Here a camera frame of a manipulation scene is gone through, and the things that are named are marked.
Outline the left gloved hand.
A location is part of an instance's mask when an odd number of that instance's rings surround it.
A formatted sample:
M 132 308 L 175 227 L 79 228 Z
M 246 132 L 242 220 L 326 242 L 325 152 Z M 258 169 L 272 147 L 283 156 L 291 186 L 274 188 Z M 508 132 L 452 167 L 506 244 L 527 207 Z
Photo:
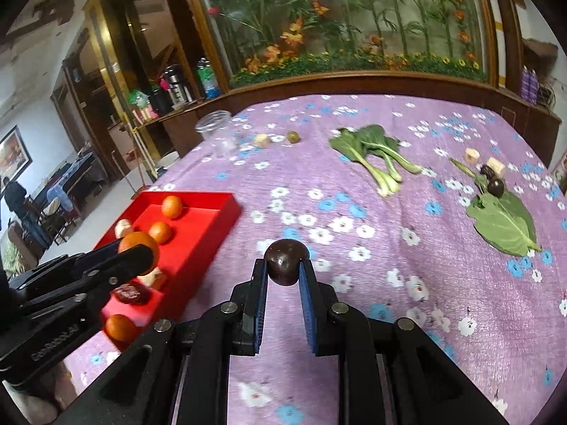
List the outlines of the left gloved hand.
M 1 385 L 29 424 L 51 424 L 78 396 L 64 363 L 35 379 L 28 390 L 17 390 L 7 381 Z

